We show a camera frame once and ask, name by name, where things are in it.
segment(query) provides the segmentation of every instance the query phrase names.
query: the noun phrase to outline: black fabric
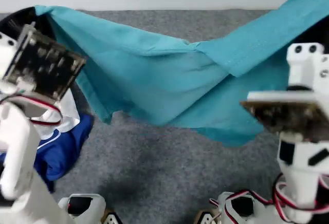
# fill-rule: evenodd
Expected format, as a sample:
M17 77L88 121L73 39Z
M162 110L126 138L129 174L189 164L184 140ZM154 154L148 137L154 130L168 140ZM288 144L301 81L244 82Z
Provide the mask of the black fabric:
M45 15L37 16L34 7L14 12L0 21L0 31L17 40L25 24L35 22L35 28L42 34L55 39L50 23Z

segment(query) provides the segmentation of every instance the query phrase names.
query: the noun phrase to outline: towel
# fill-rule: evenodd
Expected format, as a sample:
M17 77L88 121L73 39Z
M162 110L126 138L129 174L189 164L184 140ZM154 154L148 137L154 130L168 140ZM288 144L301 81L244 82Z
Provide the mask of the towel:
M102 121L122 110L237 146L263 130L239 102L249 91L286 88L288 45L329 15L329 3L288 0L223 38L197 43L65 7L35 10L60 43L88 57L77 83Z

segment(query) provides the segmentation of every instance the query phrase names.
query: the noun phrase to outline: cable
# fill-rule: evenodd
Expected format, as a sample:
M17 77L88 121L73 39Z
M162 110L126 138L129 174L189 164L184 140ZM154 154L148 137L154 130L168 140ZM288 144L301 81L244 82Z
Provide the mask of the cable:
M208 224L211 224L214 220L216 220L218 217L221 216L221 212L219 212L218 214L216 214L213 218L210 219L210 221L208 222Z
M219 203L218 203L215 199L210 198L210 199L209 199L209 202L210 202L212 205L215 205L215 206L218 208Z
M292 221L290 221L289 218L284 213L283 208L286 206L288 206L289 208L292 208L294 210L312 212L313 214L324 214L324 213L329 212L329 204L322 205L322 206L316 206L315 208L299 208L296 205L296 203L283 192L283 189L287 186L287 183L284 181L279 182L280 179L282 178L282 176L283 176L282 173L279 174L273 183L272 200L266 200L263 197L261 197L260 195L258 195L256 192L248 190L248 189L238 191L238 192L230 195L226 200L233 200L235 198L239 198L243 195L249 194L265 206L274 205L276 207L276 210L277 210L280 218L286 223L292 223ZM325 175L320 176L319 183L323 187L328 189L329 186L326 184L323 177L327 177L327 176L325 176ZM231 219L231 221L234 224L239 224L237 222L237 220L234 219L233 215L231 215L229 213L229 211L226 208L226 205L224 205L224 210L225 210L226 215Z
M62 123L63 115L62 115L61 111L59 110L59 108L57 108L53 104L50 104L50 103L40 100L38 98L28 97L28 96L23 95L22 93L14 93L14 94L8 95L8 96L4 97L3 99L1 99L0 104L2 104L4 101L23 101L23 102L30 103L32 105L38 106L43 109L50 109L52 111L55 111L60 116L59 120L55 121L55 122L40 121L40 120L35 120L32 118L29 118L29 120L34 125L57 126Z

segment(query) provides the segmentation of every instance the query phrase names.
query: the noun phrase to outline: blue and white cloth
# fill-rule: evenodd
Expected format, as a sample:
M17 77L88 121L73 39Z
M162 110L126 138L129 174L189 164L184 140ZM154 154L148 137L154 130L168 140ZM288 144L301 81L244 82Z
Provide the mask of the blue and white cloth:
M68 132L55 129L51 137L41 140L36 152L34 168L51 192L54 191L54 181L64 176L79 158L81 147L92 128L92 116L79 115L79 124ZM1 154L0 161L5 160L5 156L5 153Z

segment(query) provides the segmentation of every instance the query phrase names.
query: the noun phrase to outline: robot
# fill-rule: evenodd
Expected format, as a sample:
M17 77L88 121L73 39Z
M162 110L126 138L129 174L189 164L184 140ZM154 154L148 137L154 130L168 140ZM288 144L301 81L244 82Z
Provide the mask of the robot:
M279 136L277 162L282 174L273 184L271 200L250 190L224 192L211 200L218 207L219 223L329 222L328 59L318 43L292 44L287 52L287 90L250 92L241 102Z
M250 190L224 192L218 214L202 224L327 223L329 202L329 54L317 43L292 44L286 91L250 92L241 105L279 135L282 174L272 199ZM56 203L33 169L40 137L35 125L58 125L56 107L86 59L25 25L17 41L0 33L1 224L120 224L98 194L73 194ZM58 120L36 119L46 110Z
M35 125L62 120L61 100L86 59L25 25L18 40L0 32L0 166L1 224L120 224L105 211L98 194L73 194L57 204L33 169L40 137ZM58 120L44 121L45 111Z

